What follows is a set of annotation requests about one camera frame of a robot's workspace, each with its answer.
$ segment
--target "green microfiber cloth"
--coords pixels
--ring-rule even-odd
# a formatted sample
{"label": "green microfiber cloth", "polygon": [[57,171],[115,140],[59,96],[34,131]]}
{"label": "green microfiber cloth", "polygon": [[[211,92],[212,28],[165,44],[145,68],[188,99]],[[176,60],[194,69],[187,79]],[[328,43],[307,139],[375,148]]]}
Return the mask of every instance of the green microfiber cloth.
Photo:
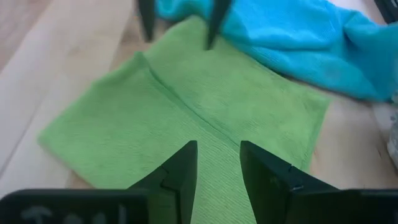
{"label": "green microfiber cloth", "polygon": [[192,223],[255,223],[239,163],[249,140],[308,170],[328,99],[258,64],[205,23],[171,28],[91,88],[40,143],[98,188],[125,189],[198,141]]}

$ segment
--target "black plastic part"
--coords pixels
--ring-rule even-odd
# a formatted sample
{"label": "black plastic part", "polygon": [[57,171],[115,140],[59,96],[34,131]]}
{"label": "black plastic part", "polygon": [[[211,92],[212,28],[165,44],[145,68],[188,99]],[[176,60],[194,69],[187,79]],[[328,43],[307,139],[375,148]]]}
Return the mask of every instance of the black plastic part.
{"label": "black plastic part", "polygon": [[210,17],[206,49],[210,50],[213,47],[214,40],[221,27],[229,8],[232,5],[232,0],[214,0],[213,11]]}
{"label": "black plastic part", "polygon": [[257,223],[398,223],[398,190],[338,190],[248,141],[240,158]]}
{"label": "black plastic part", "polygon": [[[218,33],[218,29],[232,5],[232,0],[214,0],[213,10],[210,17],[206,49],[213,47],[213,42]],[[141,25],[144,29],[145,40],[150,42],[154,35],[155,26],[155,0],[138,0],[138,9],[141,15]]]}
{"label": "black plastic part", "polygon": [[155,27],[155,0],[138,0],[138,9],[141,15],[141,24],[144,28],[146,42],[154,38]]}
{"label": "black plastic part", "polygon": [[178,223],[191,222],[193,200],[197,186],[198,143],[188,142],[170,159],[129,189],[150,187],[167,189],[176,195]]}
{"label": "black plastic part", "polygon": [[374,0],[386,23],[398,21],[398,0]]}
{"label": "black plastic part", "polygon": [[190,141],[127,190],[44,189],[11,193],[0,200],[0,223],[190,223],[197,150],[197,142]]}

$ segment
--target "light wood table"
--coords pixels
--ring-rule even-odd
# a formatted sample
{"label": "light wood table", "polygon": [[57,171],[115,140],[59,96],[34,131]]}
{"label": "light wood table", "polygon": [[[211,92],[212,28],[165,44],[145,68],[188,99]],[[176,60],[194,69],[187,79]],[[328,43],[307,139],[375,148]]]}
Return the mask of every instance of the light wood table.
{"label": "light wood table", "polygon": [[[0,6],[17,5],[13,0],[0,2]],[[38,18],[37,22],[22,21],[23,28],[15,32],[0,29],[0,43],[5,39],[2,32],[21,40],[7,45],[12,50],[4,55],[0,52],[0,196],[23,188],[90,187],[43,151],[37,134],[94,79],[149,46],[142,41],[131,0],[34,2],[38,6],[20,13],[31,13],[29,18]],[[334,2],[359,9],[382,23],[372,1]],[[0,7],[0,15],[2,10],[7,9]],[[17,24],[17,18],[1,16],[0,24]],[[157,37],[166,28],[161,24]],[[381,105],[387,113],[378,113],[375,105],[320,91],[333,101],[313,154],[311,173],[342,189],[398,187],[386,151],[391,109]]]}

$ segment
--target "towel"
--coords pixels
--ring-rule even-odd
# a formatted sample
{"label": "towel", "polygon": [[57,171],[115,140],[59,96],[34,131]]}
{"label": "towel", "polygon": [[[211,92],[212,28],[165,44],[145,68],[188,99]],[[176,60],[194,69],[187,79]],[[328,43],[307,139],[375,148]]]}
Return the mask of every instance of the towel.
{"label": "towel", "polygon": [[[209,20],[213,1],[157,0],[157,13]],[[379,26],[327,0],[234,0],[221,32],[263,65],[322,88],[372,101],[397,90],[398,23]]]}
{"label": "towel", "polygon": [[97,188],[126,189],[198,141],[192,223],[254,223],[239,162],[250,140],[308,170],[329,99],[219,39],[198,17],[91,88],[39,141]]}

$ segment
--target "blue microfiber cloth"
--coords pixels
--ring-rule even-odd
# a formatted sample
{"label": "blue microfiber cloth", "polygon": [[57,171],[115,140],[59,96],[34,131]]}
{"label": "blue microfiber cloth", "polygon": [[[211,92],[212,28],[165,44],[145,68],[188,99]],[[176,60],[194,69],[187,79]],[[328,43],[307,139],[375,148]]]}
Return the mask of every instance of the blue microfiber cloth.
{"label": "blue microfiber cloth", "polygon": [[[157,0],[157,13],[209,19],[214,0]],[[379,26],[326,0],[234,0],[223,35],[263,65],[299,80],[374,101],[397,89],[398,25]]]}

